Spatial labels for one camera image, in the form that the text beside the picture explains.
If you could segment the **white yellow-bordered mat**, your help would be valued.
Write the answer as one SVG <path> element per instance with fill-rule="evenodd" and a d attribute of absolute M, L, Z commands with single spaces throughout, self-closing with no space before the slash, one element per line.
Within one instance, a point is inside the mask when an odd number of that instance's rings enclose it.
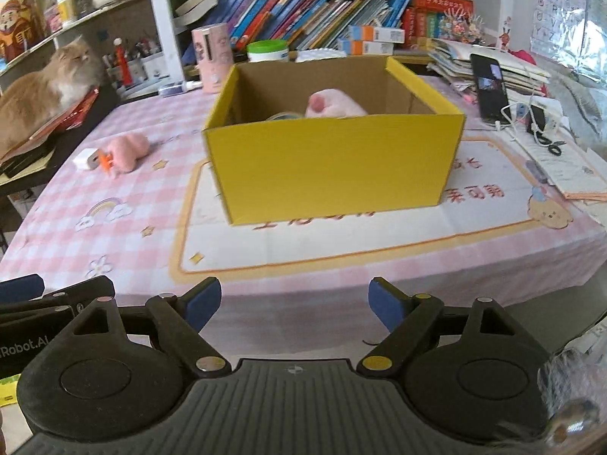
<path fill-rule="evenodd" d="M 498 140 L 462 141 L 441 203 L 393 212 L 234 226 L 209 160 L 193 170 L 170 260 L 175 281 L 334 270 L 458 248 L 527 230 L 562 234 L 574 210 L 540 186 Z"/>

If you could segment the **black smartphone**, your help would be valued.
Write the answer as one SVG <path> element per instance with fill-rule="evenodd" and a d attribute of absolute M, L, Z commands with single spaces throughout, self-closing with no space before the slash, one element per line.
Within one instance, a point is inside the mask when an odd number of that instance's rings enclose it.
<path fill-rule="evenodd" d="M 480 117 L 490 122 L 509 120 L 509 101 L 499 62 L 493 58 L 472 53 L 470 65 Z"/>

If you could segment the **orange hair claw clip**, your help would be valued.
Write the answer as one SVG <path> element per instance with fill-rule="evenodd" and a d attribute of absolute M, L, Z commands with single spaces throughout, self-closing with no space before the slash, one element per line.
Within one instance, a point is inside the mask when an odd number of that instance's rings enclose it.
<path fill-rule="evenodd" d="M 114 178 L 116 172 L 113 168 L 113 155 L 111 153 L 107 153 L 103 150 L 98 151 L 99 165 L 102 171 L 110 177 Z"/>

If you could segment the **yellow cardboard box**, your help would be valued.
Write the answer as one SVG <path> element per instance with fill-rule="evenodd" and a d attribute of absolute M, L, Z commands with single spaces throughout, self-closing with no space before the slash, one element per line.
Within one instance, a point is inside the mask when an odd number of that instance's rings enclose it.
<path fill-rule="evenodd" d="M 340 89 L 366 116 L 305 116 Z M 234 225 L 432 207 L 441 200 L 464 113 L 390 56 L 244 63 L 230 70 L 205 128 Z"/>

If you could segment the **white jar green lid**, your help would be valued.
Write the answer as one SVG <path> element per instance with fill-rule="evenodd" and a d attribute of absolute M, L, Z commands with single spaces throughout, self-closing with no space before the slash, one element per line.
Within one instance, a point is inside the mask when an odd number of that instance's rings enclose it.
<path fill-rule="evenodd" d="M 289 47 L 282 39 L 259 40 L 247 45 L 247 56 L 250 63 L 288 62 Z"/>

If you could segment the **pink cylindrical humidifier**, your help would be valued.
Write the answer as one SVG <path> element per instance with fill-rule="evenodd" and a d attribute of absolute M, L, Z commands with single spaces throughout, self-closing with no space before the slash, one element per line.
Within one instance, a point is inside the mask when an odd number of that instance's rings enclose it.
<path fill-rule="evenodd" d="M 218 94 L 234 65 L 228 26 L 220 23 L 196 28 L 191 35 L 203 91 Z"/>

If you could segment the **pink plush toy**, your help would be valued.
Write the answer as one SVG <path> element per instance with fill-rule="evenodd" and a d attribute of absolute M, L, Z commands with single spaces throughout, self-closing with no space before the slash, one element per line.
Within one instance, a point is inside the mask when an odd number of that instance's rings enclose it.
<path fill-rule="evenodd" d="M 138 162 L 148 155 L 150 143 L 143 133 L 126 133 L 112 139 L 107 146 L 110 168 L 116 173 L 134 171 Z"/>

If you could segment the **red paper stack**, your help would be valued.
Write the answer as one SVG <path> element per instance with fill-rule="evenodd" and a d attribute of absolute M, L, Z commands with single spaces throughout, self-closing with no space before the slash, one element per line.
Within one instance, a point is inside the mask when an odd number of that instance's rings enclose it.
<path fill-rule="evenodd" d="M 93 108 L 94 102 L 97 101 L 99 94 L 99 87 L 92 89 L 80 103 L 73 106 L 69 111 L 49 120 L 44 126 L 37 129 L 35 133 L 32 133 L 27 141 L 22 142 L 9 150 L 1 158 L 1 161 L 8 161 L 13 157 L 38 148 L 54 133 L 65 133 L 67 130 L 77 129 L 77 127 L 81 126 L 84 122 L 85 117 L 88 116 L 88 112 Z"/>

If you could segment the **orange fluffy cat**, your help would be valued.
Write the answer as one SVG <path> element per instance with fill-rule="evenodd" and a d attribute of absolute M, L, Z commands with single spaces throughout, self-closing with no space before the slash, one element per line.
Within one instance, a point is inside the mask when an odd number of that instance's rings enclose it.
<path fill-rule="evenodd" d="M 1 94 L 1 154 L 25 143 L 104 81 L 103 64 L 83 36 L 58 48 L 43 69 L 20 77 Z"/>

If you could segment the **white pen holder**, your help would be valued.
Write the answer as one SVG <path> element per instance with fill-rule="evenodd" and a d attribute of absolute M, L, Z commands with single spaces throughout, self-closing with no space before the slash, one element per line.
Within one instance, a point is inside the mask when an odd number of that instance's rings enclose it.
<path fill-rule="evenodd" d="M 123 73 L 116 56 L 103 55 L 102 62 L 106 66 L 112 84 L 116 88 L 123 86 Z M 148 84 L 169 76 L 162 52 L 144 58 L 138 55 L 135 59 L 127 60 L 127 66 L 131 74 L 132 85 Z"/>

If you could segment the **pink checkered tablecloth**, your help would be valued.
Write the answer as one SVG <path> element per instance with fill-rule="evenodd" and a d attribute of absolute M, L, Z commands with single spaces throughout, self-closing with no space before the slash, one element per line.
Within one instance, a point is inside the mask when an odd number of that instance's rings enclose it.
<path fill-rule="evenodd" d="M 214 97 L 193 91 L 115 109 L 90 134 L 88 146 L 138 132 L 151 141 L 150 154 L 136 171 L 114 178 L 65 163 L 16 232 L 1 262 L 2 277 L 36 273 L 55 291 L 104 275 L 121 305 L 179 295 L 204 279 L 175 281 L 170 260 L 193 170 L 208 160 L 202 129 L 213 105 Z M 530 171 L 516 143 L 470 121 L 463 140 L 474 136 L 502 142 Z M 204 336 L 225 355 L 360 358 L 385 335 L 367 303 L 368 284 L 381 276 L 448 305 L 493 298 L 546 348 L 559 349 L 605 314 L 606 232 L 546 189 L 574 210 L 573 226 L 562 234 L 534 229 L 334 270 L 244 281 L 217 277 L 222 303 Z"/>

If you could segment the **pink plush in box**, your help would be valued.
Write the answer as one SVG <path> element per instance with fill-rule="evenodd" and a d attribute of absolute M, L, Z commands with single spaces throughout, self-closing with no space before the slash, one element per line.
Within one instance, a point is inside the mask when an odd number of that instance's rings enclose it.
<path fill-rule="evenodd" d="M 327 88 L 309 97 L 305 118 L 345 118 L 366 116 L 367 112 L 340 89 Z"/>

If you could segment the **white power adapter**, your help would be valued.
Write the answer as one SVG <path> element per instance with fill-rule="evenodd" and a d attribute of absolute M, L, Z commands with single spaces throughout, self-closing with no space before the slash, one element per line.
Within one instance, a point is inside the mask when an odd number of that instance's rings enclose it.
<path fill-rule="evenodd" d="M 94 171 L 101 165 L 102 154 L 100 149 L 85 148 L 74 156 L 72 162 L 78 171 Z"/>

